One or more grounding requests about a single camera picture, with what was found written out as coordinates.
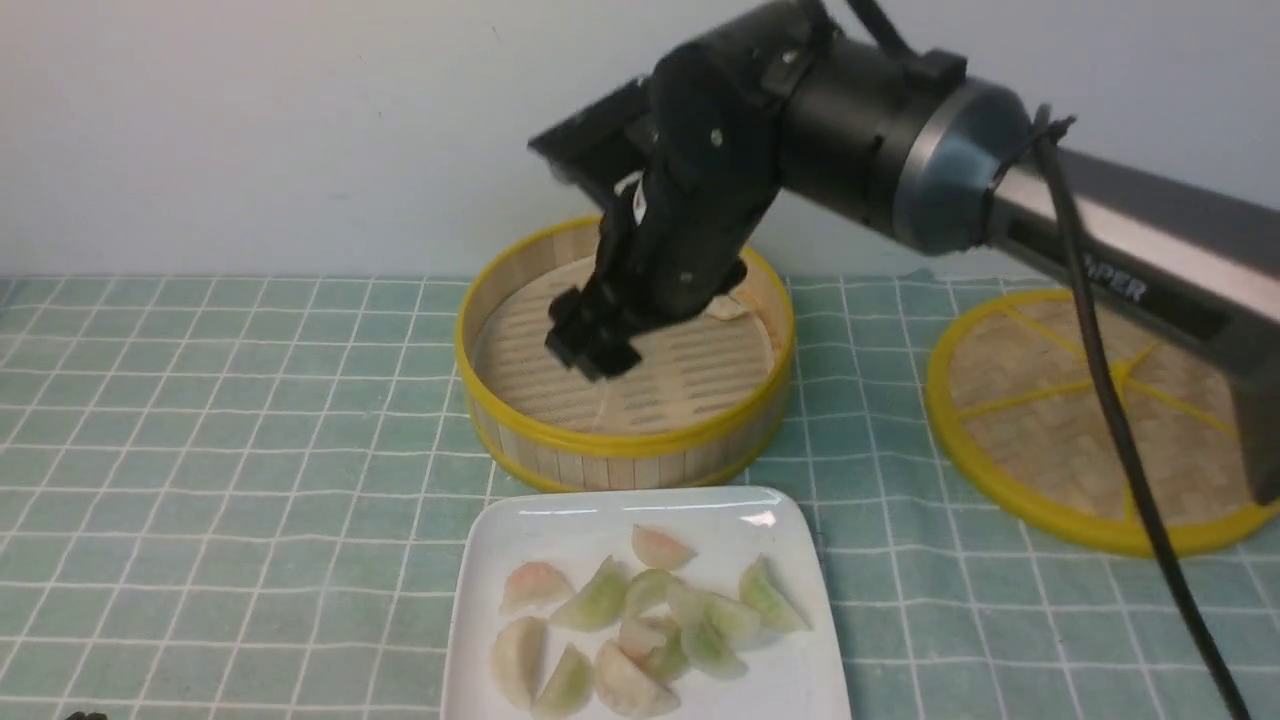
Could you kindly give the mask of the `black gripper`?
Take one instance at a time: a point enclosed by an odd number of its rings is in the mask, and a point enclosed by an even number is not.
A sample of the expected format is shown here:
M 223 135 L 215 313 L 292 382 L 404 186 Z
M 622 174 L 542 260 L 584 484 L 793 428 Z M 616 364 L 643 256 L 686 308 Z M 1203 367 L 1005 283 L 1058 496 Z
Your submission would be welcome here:
M 604 255 L 584 288 L 548 307 L 547 348 L 591 382 L 641 360 L 631 331 L 687 320 L 745 272 L 740 252 L 778 191 L 780 46 L 685 44 L 649 78 L 655 146 L 634 190 L 608 208 Z

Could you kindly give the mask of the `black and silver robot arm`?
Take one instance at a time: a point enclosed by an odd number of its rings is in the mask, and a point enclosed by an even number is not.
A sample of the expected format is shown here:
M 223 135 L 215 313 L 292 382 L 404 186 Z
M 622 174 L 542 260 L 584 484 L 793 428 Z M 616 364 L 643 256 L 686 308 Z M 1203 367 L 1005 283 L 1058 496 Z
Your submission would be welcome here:
M 1277 211 L 1061 150 L 1068 119 L 913 51 L 877 3 L 852 9 L 870 44 L 818 1 L 753 8 L 530 141 L 603 210 L 590 278 L 550 302 L 553 356 L 628 373 L 635 338 L 745 279 L 782 191 L 925 256 L 991 247 L 1061 282 L 1066 197 L 1094 297 L 1229 379 L 1251 495 L 1274 503 Z

